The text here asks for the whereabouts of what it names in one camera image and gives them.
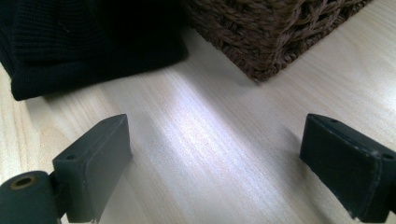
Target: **black plastic part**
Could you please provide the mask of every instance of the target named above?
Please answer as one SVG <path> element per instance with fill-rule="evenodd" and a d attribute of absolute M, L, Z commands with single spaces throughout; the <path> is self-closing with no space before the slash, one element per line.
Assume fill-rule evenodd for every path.
<path fill-rule="evenodd" d="M 104 119 L 53 160 L 73 200 L 69 222 L 99 221 L 132 154 L 126 115 Z"/>
<path fill-rule="evenodd" d="M 17 175 L 0 187 L 0 224 L 99 221 L 131 160 L 126 115 L 104 119 L 53 160 L 51 175 Z"/>
<path fill-rule="evenodd" d="M 0 223 L 58 223 L 47 173 L 33 171 L 17 175 L 0 187 Z"/>
<path fill-rule="evenodd" d="M 353 218 L 385 222 L 396 207 L 396 153 L 344 123 L 309 114 L 300 158 Z"/>

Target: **screw hole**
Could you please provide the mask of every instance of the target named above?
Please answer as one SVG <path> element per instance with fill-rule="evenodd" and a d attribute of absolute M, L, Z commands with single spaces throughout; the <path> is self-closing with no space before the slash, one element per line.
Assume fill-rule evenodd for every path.
<path fill-rule="evenodd" d="M 389 154 L 382 154 L 382 157 L 387 159 L 387 160 L 393 160 L 393 156 L 389 155 Z"/>
<path fill-rule="evenodd" d="M 75 156 L 75 155 L 68 155 L 68 156 L 66 156 L 66 159 L 67 159 L 68 161 L 73 161 L 73 160 L 76 159 L 76 156 Z"/>
<path fill-rule="evenodd" d="M 11 184 L 12 189 L 24 189 L 35 183 L 35 176 L 23 176 Z"/>

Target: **black fabric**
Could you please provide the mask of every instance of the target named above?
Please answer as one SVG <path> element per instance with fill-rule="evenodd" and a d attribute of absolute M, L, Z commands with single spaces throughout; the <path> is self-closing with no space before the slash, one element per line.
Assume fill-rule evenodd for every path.
<path fill-rule="evenodd" d="M 86 1 L 94 17 L 121 43 L 142 34 L 177 29 L 184 21 L 178 0 L 117 1 L 117 4 L 114 0 Z"/>
<path fill-rule="evenodd" d="M 153 17 L 158 27 L 152 29 L 117 27 L 123 41 L 115 41 L 84 0 L 0 1 L 0 62 L 11 77 L 14 98 L 74 89 L 180 61 L 186 50 L 175 32 L 163 29 L 163 16 Z"/>

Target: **light wood surface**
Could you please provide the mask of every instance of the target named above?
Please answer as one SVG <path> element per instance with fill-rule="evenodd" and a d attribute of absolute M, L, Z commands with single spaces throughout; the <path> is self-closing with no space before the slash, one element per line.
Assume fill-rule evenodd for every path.
<path fill-rule="evenodd" d="M 299 160 L 304 121 L 340 119 L 396 149 L 395 8 L 374 1 L 261 84 L 193 30 L 185 62 L 24 102 L 1 69 L 0 181 L 51 172 L 94 124 L 125 113 L 134 158 L 101 223 L 356 223 Z"/>

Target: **woven basket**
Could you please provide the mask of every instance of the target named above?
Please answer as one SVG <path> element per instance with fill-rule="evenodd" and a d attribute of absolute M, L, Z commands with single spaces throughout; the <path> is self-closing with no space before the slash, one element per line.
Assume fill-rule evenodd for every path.
<path fill-rule="evenodd" d="M 190 24 L 263 81 L 371 0 L 182 0 Z"/>

